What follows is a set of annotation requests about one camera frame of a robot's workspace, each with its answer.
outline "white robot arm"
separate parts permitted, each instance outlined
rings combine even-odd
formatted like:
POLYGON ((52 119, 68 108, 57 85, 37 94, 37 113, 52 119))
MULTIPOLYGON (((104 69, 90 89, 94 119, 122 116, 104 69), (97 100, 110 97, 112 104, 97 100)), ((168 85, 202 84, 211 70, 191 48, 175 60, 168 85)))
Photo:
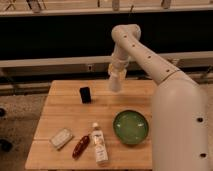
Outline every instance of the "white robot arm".
POLYGON ((152 151, 154 171, 210 171, 206 128, 206 95, 179 68, 142 45, 138 25, 113 28, 115 49, 109 88, 119 91, 120 73, 128 56, 158 85, 152 97, 152 151))

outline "toy hot dog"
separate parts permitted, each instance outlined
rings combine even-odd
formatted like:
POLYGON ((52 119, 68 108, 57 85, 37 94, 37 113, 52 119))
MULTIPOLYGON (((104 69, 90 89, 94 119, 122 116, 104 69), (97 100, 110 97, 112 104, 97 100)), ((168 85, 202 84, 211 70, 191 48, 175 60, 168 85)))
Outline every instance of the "toy hot dog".
POLYGON ((82 154, 82 152, 87 148, 89 142, 90 142, 89 135, 83 136, 81 140, 78 142, 78 144, 75 146, 72 157, 74 159, 77 159, 82 154))

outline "white bottle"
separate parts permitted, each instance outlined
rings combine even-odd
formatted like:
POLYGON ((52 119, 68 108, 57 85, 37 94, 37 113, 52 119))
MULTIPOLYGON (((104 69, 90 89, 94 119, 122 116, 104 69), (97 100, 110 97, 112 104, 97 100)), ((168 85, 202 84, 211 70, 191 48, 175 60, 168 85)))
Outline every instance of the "white bottle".
POLYGON ((103 132, 100 130, 98 123, 93 123, 92 139, 95 146, 95 157, 98 164, 103 164, 108 161, 106 146, 104 143, 103 132))

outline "green plate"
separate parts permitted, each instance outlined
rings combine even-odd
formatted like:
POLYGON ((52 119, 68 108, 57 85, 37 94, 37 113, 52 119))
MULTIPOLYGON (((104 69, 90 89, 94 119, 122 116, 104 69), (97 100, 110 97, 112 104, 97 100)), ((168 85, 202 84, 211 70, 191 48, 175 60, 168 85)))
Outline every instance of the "green plate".
POLYGON ((149 132, 146 118, 133 110, 118 113, 113 122, 113 128, 121 142, 128 145, 139 144, 149 132))

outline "floor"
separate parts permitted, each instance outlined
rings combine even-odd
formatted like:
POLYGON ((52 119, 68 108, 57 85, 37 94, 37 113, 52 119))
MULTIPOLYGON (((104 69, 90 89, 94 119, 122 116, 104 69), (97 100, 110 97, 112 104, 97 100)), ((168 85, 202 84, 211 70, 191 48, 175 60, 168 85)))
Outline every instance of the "floor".
MULTIPOLYGON (((209 97, 208 140, 213 171, 213 84, 201 87, 209 97)), ((0 171, 25 170, 24 165, 46 96, 47 94, 0 96, 0 107, 7 111, 7 115, 0 118, 0 138, 7 138, 14 145, 9 153, 0 150, 0 171)))

